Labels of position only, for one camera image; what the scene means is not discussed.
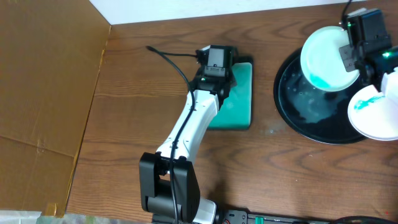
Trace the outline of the light green plate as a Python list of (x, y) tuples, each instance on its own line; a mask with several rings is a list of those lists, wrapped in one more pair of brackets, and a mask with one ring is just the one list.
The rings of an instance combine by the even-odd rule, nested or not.
[(300, 54), (304, 77), (323, 91), (341, 91), (359, 77), (352, 58), (347, 31), (337, 26), (316, 30), (305, 41)]

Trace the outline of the white plate with stain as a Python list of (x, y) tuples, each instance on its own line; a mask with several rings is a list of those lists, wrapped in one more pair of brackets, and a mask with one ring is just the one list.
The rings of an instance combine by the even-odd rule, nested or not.
[(397, 139), (397, 87), (385, 93), (370, 85), (359, 90), (348, 105), (348, 118), (360, 134), (378, 141)]

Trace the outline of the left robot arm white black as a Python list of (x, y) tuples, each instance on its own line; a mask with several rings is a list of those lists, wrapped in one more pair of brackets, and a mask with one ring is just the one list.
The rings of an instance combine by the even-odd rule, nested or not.
[(175, 223), (216, 220), (216, 203), (201, 197), (193, 165), (204, 134), (233, 83), (229, 65), (198, 69), (172, 132), (156, 153), (145, 152), (139, 161), (143, 210)]

